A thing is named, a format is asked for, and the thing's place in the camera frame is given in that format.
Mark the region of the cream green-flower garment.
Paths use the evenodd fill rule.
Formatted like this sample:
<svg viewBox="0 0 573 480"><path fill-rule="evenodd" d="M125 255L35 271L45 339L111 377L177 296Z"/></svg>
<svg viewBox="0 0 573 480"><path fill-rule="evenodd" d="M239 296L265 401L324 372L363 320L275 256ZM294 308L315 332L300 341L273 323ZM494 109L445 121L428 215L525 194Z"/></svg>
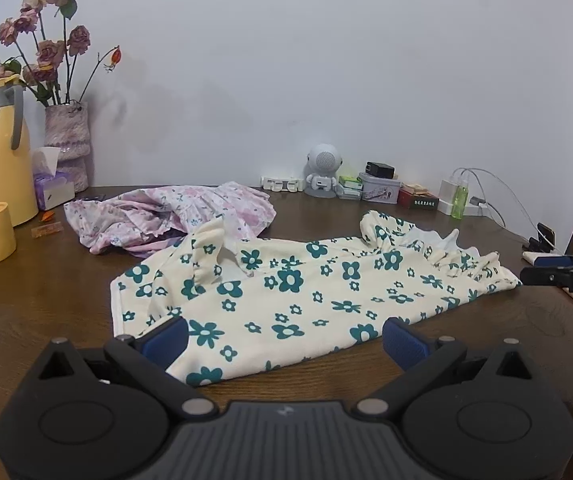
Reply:
<svg viewBox="0 0 573 480"><path fill-rule="evenodd" d="M235 240L215 219L111 285L113 330L144 336L173 318L188 335L165 366L191 386L267 372L361 344L389 318L415 324L519 280L495 252L460 248L383 212L356 236Z"/></svg>

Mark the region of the black phone clip stand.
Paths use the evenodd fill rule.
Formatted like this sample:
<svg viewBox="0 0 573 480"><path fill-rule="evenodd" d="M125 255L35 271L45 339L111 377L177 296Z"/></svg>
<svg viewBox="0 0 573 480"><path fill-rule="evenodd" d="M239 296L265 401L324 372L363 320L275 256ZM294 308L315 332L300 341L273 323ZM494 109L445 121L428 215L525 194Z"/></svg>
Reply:
<svg viewBox="0 0 573 480"><path fill-rule="evenodd" d="M538 222L536 225L537 237L530 237L529 241L522 246L526 252L555 252L555 231L544 223Z"/></svg>

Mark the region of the green spray bottle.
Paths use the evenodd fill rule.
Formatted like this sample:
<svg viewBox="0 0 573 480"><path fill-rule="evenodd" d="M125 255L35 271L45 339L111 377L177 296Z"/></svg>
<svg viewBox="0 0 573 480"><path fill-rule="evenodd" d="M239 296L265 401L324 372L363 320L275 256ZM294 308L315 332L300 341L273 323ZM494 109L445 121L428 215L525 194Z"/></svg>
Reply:
<svg viewBox="0 0 573 480"><path fill-rule="evenodd" d="M462 174L457 180L453 196L453 206L451 207L451 218L461 220L465 216L465 207L468 203L468 195L468 177L465 174Z"/></svg>

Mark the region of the pink floral garment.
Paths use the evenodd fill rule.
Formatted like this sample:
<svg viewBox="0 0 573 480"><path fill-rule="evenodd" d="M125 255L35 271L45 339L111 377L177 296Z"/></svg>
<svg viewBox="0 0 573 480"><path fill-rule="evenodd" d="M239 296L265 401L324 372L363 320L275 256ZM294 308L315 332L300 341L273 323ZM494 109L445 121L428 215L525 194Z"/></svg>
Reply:
<svg viewBox="0 0 573 480"><path fill-rule="evenodd" d="M216 218L229 235L259 236L277 216L269 195L227 182L217 186L137 188L107 200L73 200L64 214L80 244L93 255L117 247L146 257Z"/></svg>

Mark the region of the white charger block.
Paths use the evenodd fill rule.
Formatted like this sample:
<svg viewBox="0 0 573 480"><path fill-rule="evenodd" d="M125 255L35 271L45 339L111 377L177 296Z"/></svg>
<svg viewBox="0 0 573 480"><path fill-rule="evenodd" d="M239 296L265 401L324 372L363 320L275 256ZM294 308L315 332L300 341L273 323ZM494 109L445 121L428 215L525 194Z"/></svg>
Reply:
<svg viewBox="0 0 573 480"><path fill-rule="evenodd" d="M468 190L469 182L467 177L454 177L451 180L443 180L441 183L441 188L439 189L439 206L437 210L446 216L451 217L453 215L454 203L458 195L458 190L460 186L463 186ZM488 213L487 205L483 202L476 202L472 204L470 198L472 197L471 192L467 191L467 201L462 205L462 215L463 217L484 217Z"/></svg>

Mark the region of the red black box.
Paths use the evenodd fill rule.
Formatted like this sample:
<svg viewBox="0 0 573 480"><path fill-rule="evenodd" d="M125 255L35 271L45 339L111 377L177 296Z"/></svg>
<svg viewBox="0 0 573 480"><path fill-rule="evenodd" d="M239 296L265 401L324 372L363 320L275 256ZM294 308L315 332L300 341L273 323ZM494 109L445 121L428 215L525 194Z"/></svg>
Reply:
<svg viewBox="0 0 573 480"><path fill-rule="evenodd" d="M436 210L439 198L422 186L403 184L398 192L397 203L407 209Z"/></svg>

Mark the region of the green white small boxes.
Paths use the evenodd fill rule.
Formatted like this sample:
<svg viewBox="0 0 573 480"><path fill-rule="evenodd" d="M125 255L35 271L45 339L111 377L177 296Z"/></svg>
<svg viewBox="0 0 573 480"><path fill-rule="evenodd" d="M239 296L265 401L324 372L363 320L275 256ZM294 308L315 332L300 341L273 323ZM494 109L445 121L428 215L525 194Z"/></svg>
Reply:
<svg viewBox="0 0 573 480"><path fill-rule="evenodd" d="M363 182L358 178L340 176L337 178L335 193L341 200L361 200Z"/></svg>

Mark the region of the small black box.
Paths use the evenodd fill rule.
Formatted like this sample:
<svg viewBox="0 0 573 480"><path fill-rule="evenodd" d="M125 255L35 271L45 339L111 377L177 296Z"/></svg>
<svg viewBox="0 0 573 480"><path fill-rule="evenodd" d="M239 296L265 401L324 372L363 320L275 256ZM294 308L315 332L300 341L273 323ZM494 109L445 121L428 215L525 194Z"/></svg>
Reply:
<svg viewBox="0 0 573 480"><path fill-rule="evenodd" d="M375 178L393 179L395 177L395 168L383 164L383 162L367 162L365 171L366 174L370 174L371 177Z"/></svg>

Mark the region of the purple tissue box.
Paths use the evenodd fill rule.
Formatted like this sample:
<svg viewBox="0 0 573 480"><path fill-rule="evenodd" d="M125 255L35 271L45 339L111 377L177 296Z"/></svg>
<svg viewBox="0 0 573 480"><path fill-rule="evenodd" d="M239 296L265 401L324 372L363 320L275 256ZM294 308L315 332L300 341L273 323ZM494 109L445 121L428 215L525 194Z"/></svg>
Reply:
<svg viewBox="0 0 573 480"><path fill-rule="evenodd" d="M32 152L32 178L38 208L48 211L75 197L74 182L58 170L59 148L45 146Z"/></svg>

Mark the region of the white robot figurine speaker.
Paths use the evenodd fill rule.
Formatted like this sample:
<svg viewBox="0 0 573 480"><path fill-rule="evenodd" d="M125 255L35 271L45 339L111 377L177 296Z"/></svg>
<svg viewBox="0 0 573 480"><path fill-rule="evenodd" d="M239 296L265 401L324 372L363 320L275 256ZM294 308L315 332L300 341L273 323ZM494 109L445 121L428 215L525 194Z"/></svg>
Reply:
<svg viewBox="0 0 573 480"><path fill-rule="evenodd" d="M308 175L304 192L318 198L333 198L337 170L343 164L340 152L331 144L318 144L307 154Z"/></svg>

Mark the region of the white power strip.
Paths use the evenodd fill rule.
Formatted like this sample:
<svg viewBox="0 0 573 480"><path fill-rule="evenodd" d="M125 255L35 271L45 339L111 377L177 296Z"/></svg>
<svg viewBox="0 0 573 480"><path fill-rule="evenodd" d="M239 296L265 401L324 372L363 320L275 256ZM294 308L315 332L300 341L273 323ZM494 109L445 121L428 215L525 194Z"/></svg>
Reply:
<svg viewBox="0 0 573 480"><path fill-rule="evenodd" d="M262 177L260 186L264 191L275 193L300 193L304 191L305 181L301 178L270 178Z"/></svg>

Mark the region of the yellow thermos jug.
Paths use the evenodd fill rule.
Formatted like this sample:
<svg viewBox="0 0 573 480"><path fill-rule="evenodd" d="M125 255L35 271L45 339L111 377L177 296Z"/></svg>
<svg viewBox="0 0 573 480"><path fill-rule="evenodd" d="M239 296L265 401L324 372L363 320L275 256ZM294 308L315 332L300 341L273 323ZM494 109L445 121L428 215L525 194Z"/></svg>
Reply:
<svg viewBox="0 0 573 480"><path fill-rule="evenodd" d="M8 204L12 226L38 214L24 87L18 75L0 79L0 202Z"/></svg>

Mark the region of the pink fuzzy vase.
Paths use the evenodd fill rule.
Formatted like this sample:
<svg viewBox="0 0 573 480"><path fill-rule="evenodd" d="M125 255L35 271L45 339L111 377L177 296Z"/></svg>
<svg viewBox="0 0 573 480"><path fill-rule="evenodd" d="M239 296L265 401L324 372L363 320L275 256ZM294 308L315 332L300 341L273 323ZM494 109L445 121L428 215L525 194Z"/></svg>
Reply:
<svg viewBox="0 0 573 480"><path fill-rule="evenodd" d="M76 193L89 186L86 158L91 153L86 103L53 105L46 108L44 144L60 150L58 171L73 183Z"/></svg>

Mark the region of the dried rose bouquet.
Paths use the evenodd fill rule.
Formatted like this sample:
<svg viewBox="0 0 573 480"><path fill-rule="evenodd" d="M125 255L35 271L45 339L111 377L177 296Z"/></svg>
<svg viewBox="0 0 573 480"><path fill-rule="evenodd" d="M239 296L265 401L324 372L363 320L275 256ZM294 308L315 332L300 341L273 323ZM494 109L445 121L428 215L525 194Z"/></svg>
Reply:
<svg viewBox="0 0 573 480"><path fill-rule="evenodd" d="M45 107L80 103L72 84L91 35L70 24L77 11L77 0L23 0L17 16L0 24L0 44L17 50L0 58L0 80L18 84Z"/></svg>

